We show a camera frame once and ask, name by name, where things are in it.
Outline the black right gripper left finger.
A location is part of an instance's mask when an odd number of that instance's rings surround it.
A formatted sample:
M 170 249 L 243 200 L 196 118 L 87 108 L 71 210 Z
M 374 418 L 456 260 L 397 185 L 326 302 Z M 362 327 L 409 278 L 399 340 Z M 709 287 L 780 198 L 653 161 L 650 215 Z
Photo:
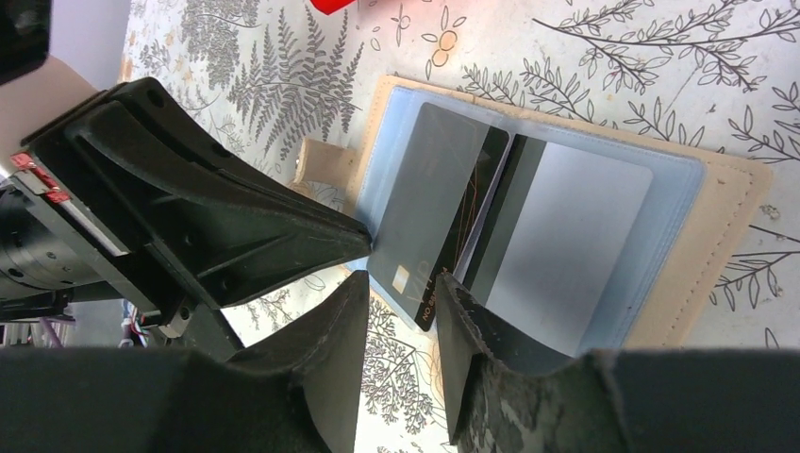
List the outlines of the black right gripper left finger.
M 5 347 L 5 452 L 351 452 L 369 277 L 228 361 L 181 347 Z

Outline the red plastic bin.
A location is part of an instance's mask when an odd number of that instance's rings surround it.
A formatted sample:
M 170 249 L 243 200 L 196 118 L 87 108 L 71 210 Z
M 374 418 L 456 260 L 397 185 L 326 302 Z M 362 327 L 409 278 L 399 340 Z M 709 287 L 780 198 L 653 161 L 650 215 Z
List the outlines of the red plastic bin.
M 347 8 L 355 2 L 356 0 L 310 0 L 313 7 L 325 15 L 330 15 Z

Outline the white card with magnetic stripe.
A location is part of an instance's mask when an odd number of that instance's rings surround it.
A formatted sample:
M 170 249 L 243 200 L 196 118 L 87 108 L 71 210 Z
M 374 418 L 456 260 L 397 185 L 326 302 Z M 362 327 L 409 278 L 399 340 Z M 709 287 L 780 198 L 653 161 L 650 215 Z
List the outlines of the white card with magnetic stripe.
M 642 165 L 518 137 L 464 285 L 573 356 L 653 180 Z

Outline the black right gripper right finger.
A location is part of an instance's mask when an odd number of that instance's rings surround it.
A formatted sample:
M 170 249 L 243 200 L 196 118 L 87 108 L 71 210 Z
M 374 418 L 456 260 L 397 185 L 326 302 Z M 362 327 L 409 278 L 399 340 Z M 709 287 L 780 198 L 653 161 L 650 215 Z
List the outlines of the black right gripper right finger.
M 799 354 L 594 349 L 563 356 L 435 288 L 448 437 L 460 452 L 795 452 Z

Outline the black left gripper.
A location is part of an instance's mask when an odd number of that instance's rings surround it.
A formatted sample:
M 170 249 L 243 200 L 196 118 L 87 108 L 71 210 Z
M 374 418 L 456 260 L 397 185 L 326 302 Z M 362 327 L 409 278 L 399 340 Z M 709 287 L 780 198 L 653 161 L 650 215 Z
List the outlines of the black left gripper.
M 363 223 L 227 151 L 152 77 L 89 97 L 6 161 L 3 324 L 125 300 L 142 345 L 226 360 L 243 343 L 216 309 L 371 251 Z

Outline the beige card holder wallet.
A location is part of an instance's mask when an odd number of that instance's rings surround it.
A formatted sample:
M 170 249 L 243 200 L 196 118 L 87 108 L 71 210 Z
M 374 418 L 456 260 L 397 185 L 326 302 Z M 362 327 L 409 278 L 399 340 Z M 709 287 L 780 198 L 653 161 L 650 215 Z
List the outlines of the beige card holder wallet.
M 341 189 L 344 211 L 369 228 L 375 251 L 378 226 L 424 102 L 486 121 L 511 136 L 462 259 L 454 271 L 444 272 L 470 294 L 463 278 L 518 137 L 653 171 L 654 180 L 576 353 L 559 353 L 569 358 L 593 348 L 682 344 L 772 181 L 767 166 L 748 159 L 384 75 L 375 85 L 360 149 L 305 140 L 292 188 L 308 193 L 312 183 L 324 183 Z

